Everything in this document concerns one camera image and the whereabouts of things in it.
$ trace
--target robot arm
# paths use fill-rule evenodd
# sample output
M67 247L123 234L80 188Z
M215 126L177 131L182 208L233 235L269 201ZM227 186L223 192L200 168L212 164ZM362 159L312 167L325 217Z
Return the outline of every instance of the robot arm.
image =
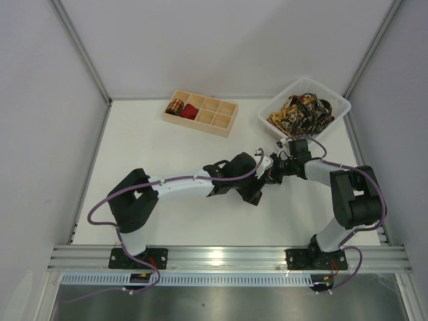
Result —
M136 191L140 193L139 196L134 192L127 192L110 200L108 203L126 248L131 255L138 255L146 249L142 227L158 201L186 195L211 197L226 194L235 189L245 202L257 205L262 196L261 189L265 184L281 184L284 176L296 175L302 179L322 183L332 190L334 218L326 228L312 237L309 247L313 258L304 258L304 261L308 261L313 268L320 267L324 260L329 259L329 253L334 255L339 251L340 243L355 229L363 225L372 225L380 219L379 197L362 175L324 164L319 158L312 158L306 140L293 140L289 142L289 146L290 156L287 159L281 159L277 154L272 154L270 157L264 156L257 171L241 180L225 181L224 179L240 177L254 169L260 160L259 155L250 156L243 152L231 161L222 160L204 166L189 175L194 179L177 179L139 189ZM359 167L359 169L375 180L370 167ZM210 177L212 181L197 177ZM132 185L162 182L167 178L149 176L143 169L136 169L109 195ZM354 191L361 191L362 194L355 195Z
M110 193L114 194L133 185L164 182L123 193L108 204L116 220L123 242L131 255L138 255L145 251L144 232L142 227L147 222L154 207L159 201L168 199L195 196L211 197L226 194L230 190L236 190L245 202L257 205L261 199L261 188L266 181L265 172L271 167L272 160L261 155L250 156L243 152L233 160L221 160L212 165L206 165L202 169L181 176L160 177L147 175L143 169L135 169L128 174ZM254 174L240 180L228 181L228 178L245 176L260 163ZM193 179L180 179L180 177L193 177Z

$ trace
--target red cloth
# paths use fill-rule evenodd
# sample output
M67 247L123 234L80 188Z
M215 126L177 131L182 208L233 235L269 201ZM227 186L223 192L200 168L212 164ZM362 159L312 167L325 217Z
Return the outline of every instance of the red cloth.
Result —
M195 120L196 115L198 115L198 110L190 104L186 104L183 110L180 113L180 117Z

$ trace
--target white table surface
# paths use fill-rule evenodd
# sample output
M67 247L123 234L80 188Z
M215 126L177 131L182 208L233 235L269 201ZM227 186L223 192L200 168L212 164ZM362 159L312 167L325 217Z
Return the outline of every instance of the white table surface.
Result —
M239 112L229 138L164 122L166 100L116 101L102 138L74 244L114 245L111 227L92 226L88 211L133 169L149 175L190 173L222 159L262 147L275 151L275 139L257 119L269 100L232 100ZM322 139L327 159L355 165L343 121ZM321 155L311 146L312 155ZM284 177L282 185L266 185L259 205L242 201L236 191L215 197L189 197L158 203L147 224L149 245L307 245L333 218L331 192L319 183ZM96 221L114 221L107 204ZM349 244L379 245L377 233L357 234Z

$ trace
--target small cylindrical object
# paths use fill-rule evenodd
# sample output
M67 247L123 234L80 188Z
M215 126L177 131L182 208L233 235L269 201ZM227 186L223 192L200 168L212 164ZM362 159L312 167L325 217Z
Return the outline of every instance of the small cylindrical object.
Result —
M180 98L175 98L172 102L169 103L167 110L165 111L167 114L178 116L181 111L185 107L185 103Z

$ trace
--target vent grille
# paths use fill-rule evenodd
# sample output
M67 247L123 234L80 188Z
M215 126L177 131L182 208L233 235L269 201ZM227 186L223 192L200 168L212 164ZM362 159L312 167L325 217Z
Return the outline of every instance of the vent grille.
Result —
M138 286L130 273L65 273L62 284ZM157 279L153 274L150 284ZM186 274L162 273L158 286L313 286L309 274Z

